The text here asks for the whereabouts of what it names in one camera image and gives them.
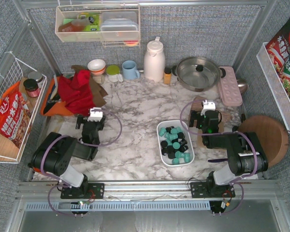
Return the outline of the teal coffee capsule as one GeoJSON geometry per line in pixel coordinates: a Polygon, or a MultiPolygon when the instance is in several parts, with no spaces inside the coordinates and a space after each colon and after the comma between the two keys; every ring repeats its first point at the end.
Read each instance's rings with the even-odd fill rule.
{"type": "Polygon", "coordinates": [[[180,133],[180,132],[183,132],[182,128],[181,127],[176,127],[177,129],[177,132],[180,133]]]}
{"type": "Polygon", "coordinates": [[[163,137],[166,133],[167,133],[167,130],[166,130],[166,128],[164,128],[164,127],[162,127],[162,128],[159,130],[159,136],[160,136],[160,137],[163,137]]]}
{"type": "Polygon", "coordinates": [[[180,160],[178,158],[172,159],[172,165],[179,165],[179,164],[180,164],[180,160]]]}
{"type": "Polygon", "coordinates": [[[174,149],[177,149],[177,150],[181,147],[179,142],[174,142],[172,146],[174,149]]]}
{"type": "Polygon", "coordinates": [[[178,130],[176,128],[172,128],[170,130],[170,134],[178,134],[178,130]]]}
{"type": "Polygon", "coordinates": [[[190,162],[190,153],[183,153],[185,163],[190,162]]]}
{"type": "Polygon", "coordinates": [[[174,139],[178,139],[178,134],[170,134],[170,133],[168,133],[168,134],[166,134],[166,137],[167,137],[170,141],[172,141],[172,140],[174,140],[174,139]]]}
{"type": "Polygon", "coordinates": [[[179,158],[184,158],[184,157],[185,157],[185,153],[179,151],[177,158],[179,159],[179,158]]]}
{"type": "Polygon", "coordinates": [[[170,141],[169,139],[165,140],[167,142],[167,145],[173,145],[172,141],[170,141]]]}

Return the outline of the white storage basket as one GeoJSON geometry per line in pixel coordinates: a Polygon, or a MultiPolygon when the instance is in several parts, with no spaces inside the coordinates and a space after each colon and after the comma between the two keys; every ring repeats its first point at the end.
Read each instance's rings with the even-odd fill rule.
{"type": "Polygon", "coordinates": [[[187,129],[186,123],[180,120],[163,121],[157,125],[160,157],[166,166],[185,166],[194,161],[194,149],[187,129]]]}

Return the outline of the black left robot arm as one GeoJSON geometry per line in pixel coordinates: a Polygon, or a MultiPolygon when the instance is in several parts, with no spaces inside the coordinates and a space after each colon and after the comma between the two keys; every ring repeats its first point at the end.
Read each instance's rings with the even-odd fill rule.
{"type": "Polygon", "coordinates": [[[100,145],[99,131],[103,130],[106,116],[101,108],[91,108],[89,116],[77,117],[76,128],[81,124],[82,137],[76,139],[51,132],[32,155],[28,164],[36,172],[57,179],[65,186],[60,190],[63,199],[94,199],[99,191],[88,183],[88,177],[70,165],[73,156],[92,161],[100,145]]]}

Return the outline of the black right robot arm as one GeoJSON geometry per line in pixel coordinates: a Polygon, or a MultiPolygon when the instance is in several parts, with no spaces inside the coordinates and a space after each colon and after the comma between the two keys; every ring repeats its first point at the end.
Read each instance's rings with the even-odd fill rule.
{"type": "Polygon", "coordinates": [[[222,116],[213,101],[194,100],[201,110],[191,110],[189,126],[200,129],[203,145],[208,149],[227,151],[223,168],[211,172],[206,179],[206,194],[210,197],[231,192],[232,185],[246,177],[264,172],[269,161],[255,132],[219,132],[222,116]]]}

